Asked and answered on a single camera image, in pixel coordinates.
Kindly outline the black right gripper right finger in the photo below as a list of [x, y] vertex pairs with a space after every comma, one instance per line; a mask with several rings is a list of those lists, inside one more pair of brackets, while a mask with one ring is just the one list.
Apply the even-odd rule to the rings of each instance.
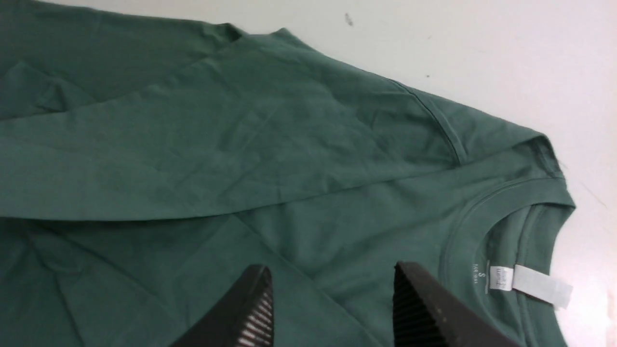
[[416, 262], [395, 264], [396, 347], [515, 347]]

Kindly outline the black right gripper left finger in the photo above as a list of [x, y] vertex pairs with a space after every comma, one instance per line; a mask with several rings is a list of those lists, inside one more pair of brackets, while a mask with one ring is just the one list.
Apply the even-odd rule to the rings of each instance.
[[275, 304], [267, 266], [250, 265], [173, 347], [272, 347]]

